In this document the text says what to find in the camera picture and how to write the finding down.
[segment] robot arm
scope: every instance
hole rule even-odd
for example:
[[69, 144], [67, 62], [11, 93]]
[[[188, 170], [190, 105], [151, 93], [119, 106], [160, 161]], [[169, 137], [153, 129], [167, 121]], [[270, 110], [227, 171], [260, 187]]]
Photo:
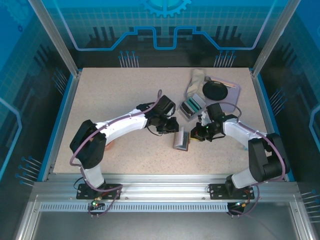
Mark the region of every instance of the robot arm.
[[290, 170], [288, 158], [283, 143], [278, 134], [266, 134], [258, 132], [241, 121], [234, 115], [225, 115], [219, 103], [211, 104], [207, 108], [207, 114], [199, 116], [201, 121], [191, 131], [190, 137], [198, 141], [212, 141], [216, 138], [230, 136], [248, 148], [249, 167], [241, 172], [227, 177], [225, 186], [230, 196], [234, 191], [247, 186], [278, 177], [282, 174], [282, 165], [276, 153], [270, 145], [261, 137], [267, 137], [279, 151], [285, 163], [285, 173]]
[[175, 117], [171, 117], [176, 110], [176, 105], [167, 96], [162, 96], [157, 105], [146, 113], [139, 114], [147, 110], [151, 103], [140, 104], [131, 112], [105, 122], [93, 123], [86, 120], [82, 123], [74, 136], [70, 148], [74, 153], [80, 144], [93, 132], [108, 123], [113, 122], [107, 128], [102, 129], [77, 154], [76, 158], [81, 162], [86, 181], [94, 188], [103, 188], [105, 182], [101, 173], [100, 162], [103, 159], [105, 146], [111, 141], [129, 132], [156, 126], [159, 134], [175, 133], [179, 131], [179, 125]]

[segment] black round pad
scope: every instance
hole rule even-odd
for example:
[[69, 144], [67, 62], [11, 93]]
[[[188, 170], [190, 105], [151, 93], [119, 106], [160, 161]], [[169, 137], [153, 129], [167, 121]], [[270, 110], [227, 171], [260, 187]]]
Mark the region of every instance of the black round pad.
[[208, 81], [203, 85], [202, 91], [206, 98], [213, 101], [221, 101], [228, 95], [227, 87], [219, 81]]

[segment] white cloth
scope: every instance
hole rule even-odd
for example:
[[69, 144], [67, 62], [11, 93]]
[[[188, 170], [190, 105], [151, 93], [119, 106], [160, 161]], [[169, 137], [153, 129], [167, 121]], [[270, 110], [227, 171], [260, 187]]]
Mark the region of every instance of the white cloth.
[[189, 84], [189, 87], [186, 90], [186, 97], [192, 97], [194, 94], [198, 94], [198, 96], [206, 101], [205, 95], [202, 91], [205, 81], [205, 70], [203, 69], [194, 69], [192, 72], [192, 79]]

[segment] work table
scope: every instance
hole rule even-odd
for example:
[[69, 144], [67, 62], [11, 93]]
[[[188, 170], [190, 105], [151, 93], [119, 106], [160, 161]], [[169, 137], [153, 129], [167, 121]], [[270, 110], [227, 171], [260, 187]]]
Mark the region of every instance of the work table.
[[[240, 120], [266, 132], [266, 127], [248, 68], [204, 68], [205, 74], [241, 86], [237, 105]], [[137, 105], [154, 102], [159, 89], [178, 106], [184, 99], [193, 68], [84, 68], [58, 152], [54, 172], [79, 173], [69, 165], [70, 142], [83, 121], [104, 122], [122, 116]], [[187, 131], [197, 119], [187, 122], [177, 111], [177, 122]], [[110, 174], [233, 174], [249, 166], [248, 151], [226, 136], [213, 142], [190, 141], [188, 151], [173, 149], [174, 134], [161, 137], [146, 128], [117, 138], [100, 163]]]

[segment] gear logo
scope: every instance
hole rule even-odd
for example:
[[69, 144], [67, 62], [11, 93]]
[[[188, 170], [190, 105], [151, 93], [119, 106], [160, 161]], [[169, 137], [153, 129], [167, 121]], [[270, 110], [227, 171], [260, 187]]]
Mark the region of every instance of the gear logo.
[[174, 14], [180, 14], [181, 10], [186, 10], [186, 5], [191, 4], [191, 0], [141, 0], [141, 3], [150, 14], [166, 18], [168, 15], [173, 17]]
[[27, 0], [0, 0], [0, 7], [7, 11], [19, 25], [23, 24], [29, 16], [29, 3]]

